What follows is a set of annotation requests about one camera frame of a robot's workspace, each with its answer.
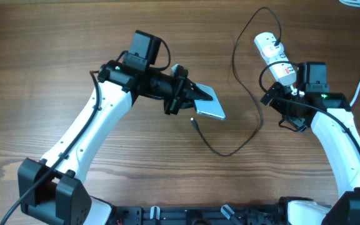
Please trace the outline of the white charger plug adapter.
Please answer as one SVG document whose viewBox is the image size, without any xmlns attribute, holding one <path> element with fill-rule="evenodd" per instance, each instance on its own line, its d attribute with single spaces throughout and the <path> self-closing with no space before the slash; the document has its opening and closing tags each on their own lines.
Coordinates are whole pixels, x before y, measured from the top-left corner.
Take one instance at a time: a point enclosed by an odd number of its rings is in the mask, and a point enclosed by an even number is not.
<svg viewBox="0 0 360 225">
<path fill-rule="evenodd" d="M 277 55 L 280 55 L 284 52 L 284 47 L 281 43 L 277 46 L 274 43 L 270 43 L 261 48 L 261 56 L 264 59 L 273 58 Z"/>
</svg>

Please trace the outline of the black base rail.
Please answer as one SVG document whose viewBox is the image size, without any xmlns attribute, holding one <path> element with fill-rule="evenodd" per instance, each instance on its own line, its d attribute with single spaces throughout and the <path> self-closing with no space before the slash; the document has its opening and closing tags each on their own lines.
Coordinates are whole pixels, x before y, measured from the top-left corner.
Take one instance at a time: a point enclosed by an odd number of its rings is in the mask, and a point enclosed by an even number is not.
<svg viewBox="0 0 360 225">
<path fill-rule="evenodd" d="M 284 208 L 278 204 L 235 207 L 139 207 L 118 206 L 107 224 L 287 224 Z"/>
</svg>

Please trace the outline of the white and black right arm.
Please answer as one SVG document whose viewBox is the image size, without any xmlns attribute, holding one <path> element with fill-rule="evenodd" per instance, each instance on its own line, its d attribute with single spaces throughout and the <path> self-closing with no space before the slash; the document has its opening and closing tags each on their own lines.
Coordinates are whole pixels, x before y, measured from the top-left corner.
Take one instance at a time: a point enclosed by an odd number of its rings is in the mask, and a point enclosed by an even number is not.
<svg viewBox="0 0 360 225">
<path fill-rule="evenodd" d="M 294 132 L 311 128 L 326 153 L 339 193 L 330 208 L 309 199 L 287 199 L 286 223 L 360 224 L 360 136 L 345 95 L 329 90 L 326 64 L 297 64 L 291 84 L 276 81 L 264 90 L 261 102 L 281 113 Z"/>
</svg>

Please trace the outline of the white power strip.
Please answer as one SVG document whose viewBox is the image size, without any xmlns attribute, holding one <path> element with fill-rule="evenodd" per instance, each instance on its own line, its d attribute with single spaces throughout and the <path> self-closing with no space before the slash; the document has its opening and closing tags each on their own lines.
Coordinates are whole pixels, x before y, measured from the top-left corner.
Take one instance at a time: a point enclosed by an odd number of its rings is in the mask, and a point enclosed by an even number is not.
<svg viewBox="0 0 360 225">
<path fill-rule="evenodd" d="M 276 41 L 277 39 L 271 32 L 263 32 L 254 38 L 254 43 L 260 54 L 262 47 L 270 43 L 274 43 L 275 45 Z M 275 64 L 269 68 L 277 82 L 281 83 L 283 86 L 292 86 L 296 82 L 296 72 L 291 64 L 286 63 L 288 58 L 285 55 L 285 52 L 269 59 L 263 58 L 263 60 L 267 65 L 282 61 L 282 63 Z"/>
</svg>

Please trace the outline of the Galaxy S25 smartphone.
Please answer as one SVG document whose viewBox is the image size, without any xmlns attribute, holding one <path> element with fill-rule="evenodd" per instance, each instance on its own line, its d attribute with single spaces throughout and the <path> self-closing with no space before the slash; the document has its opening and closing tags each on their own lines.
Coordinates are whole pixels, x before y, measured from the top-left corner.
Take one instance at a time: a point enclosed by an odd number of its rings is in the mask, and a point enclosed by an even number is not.
<svg viewBox="0 0 360 225">
<path fill-rule="evenodd" d="M 214 119 L 225 120 L 226 115 L 213 88 L 196 83 L 196 86 L 212 97 L 211 101 L 195 100 L 196 113 Z"/>
</svg>

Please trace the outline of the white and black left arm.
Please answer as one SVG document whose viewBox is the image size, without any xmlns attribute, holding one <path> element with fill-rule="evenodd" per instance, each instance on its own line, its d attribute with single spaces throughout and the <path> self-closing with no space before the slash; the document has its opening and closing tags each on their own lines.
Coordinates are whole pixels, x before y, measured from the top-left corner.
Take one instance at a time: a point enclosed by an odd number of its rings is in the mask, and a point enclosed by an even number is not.
<svg viewBox="0 0 360 225">
<path fill-rule="evenodd" d="M 94 91 L 64 136 L 38 161 L 25 159 L 17 175 L 21 211 L 48 224 L 123 224 L 115 206 L 92 197 L 84 182 L 102 143 L 139 96 L 161 100 L 166 114 L 194 108 L 224 119 L 213 88 L 192 82 L 180 65 L 171 73 L 154 63 L 164 41 L 142 31 L 116 60 L 91 73 Z"/>
</svg>

